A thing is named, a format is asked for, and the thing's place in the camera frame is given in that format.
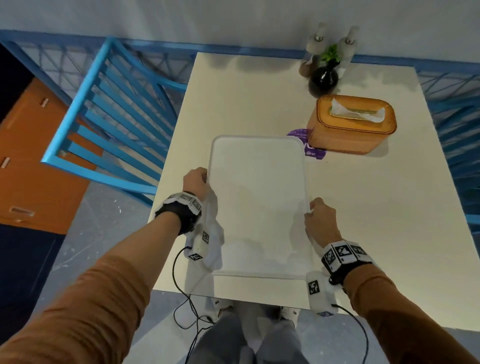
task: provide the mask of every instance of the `white tissue paper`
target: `white tissue paper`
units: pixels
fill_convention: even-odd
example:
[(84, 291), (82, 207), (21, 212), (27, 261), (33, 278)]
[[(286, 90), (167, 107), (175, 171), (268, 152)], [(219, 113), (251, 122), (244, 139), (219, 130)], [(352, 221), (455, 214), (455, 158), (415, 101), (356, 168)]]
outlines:
[(385, 119), (385, 108), (381, 108), (375, 114), (369, 114), (366, 112), (355, 112), (340, 105), (340, 103), (335, 99), (332, 100), (332, 110), (330, 111), (330, 113), (332, 114), (332, 116), (338, 116), (340, 118), (355, 118), (372, 122), (382, 122)]

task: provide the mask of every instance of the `brown sleeve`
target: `brown sleeve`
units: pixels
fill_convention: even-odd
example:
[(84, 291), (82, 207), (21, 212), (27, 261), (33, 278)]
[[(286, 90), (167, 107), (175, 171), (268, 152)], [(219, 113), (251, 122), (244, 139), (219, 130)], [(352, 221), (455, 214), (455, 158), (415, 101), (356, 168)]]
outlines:
[(373, 264), (351, 271), (344, 288), (390, 363), (479, 363)]
[(146, 284), (127, 261), (100, 258), (0, 347), (0, 364), (121, 363), (149, 298)]

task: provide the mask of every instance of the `green plant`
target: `green plant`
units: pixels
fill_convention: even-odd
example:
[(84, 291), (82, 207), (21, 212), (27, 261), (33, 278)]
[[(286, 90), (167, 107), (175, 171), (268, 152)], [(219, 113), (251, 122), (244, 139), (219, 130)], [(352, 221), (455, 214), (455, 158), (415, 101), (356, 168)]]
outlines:
[(335, 62), (340, 63), (340, 57), (336, 51), (336, 44), (332, 44), (329, 46), (326, 51), (320, 57), (321, 61), (328, 63), (331, 60), (335, 60)]

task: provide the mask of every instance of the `white table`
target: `white table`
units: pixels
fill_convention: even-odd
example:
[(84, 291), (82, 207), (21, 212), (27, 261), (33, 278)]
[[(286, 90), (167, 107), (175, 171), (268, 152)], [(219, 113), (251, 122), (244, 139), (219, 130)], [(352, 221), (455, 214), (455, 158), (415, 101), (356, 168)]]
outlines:
[[(315, 99), (298, 65), (297, 60), (197, 55), (150, 219), (181, 189), (185, 173), (208, 166), (217, 135), (280, 136), (306, 126)], [(351, 64), (338, 93), (389, 102), (398, 129), (366, 156), (305, 157), (310, 196), (335, 207), (342, 235), (359, 242), (399, 290), (440, 325), (480, 331), (480, 260), (415, 70)], [(172, 264), (184, 244), (178, 237), (155, 289), (177, 291)], [(184, 257), (175, 276), (193, 294), (309, 308), (302, 280), (213, 276)], [(342, 292), (337, 299), (350, 307)]]

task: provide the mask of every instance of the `orange cabinet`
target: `orange cabinet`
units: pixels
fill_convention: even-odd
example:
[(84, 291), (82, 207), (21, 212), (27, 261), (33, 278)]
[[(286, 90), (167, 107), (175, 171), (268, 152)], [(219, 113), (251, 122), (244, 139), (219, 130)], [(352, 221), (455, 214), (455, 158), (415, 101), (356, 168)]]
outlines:
[[(40, 163), (66, 111), (35, 78), (0, 124), (0, 223), (66, 234), (89, 181)], [(100, 148), (78, 138), (75, 142), (101, 155)], [(65, 159), (95, 168), (71, 154)]]

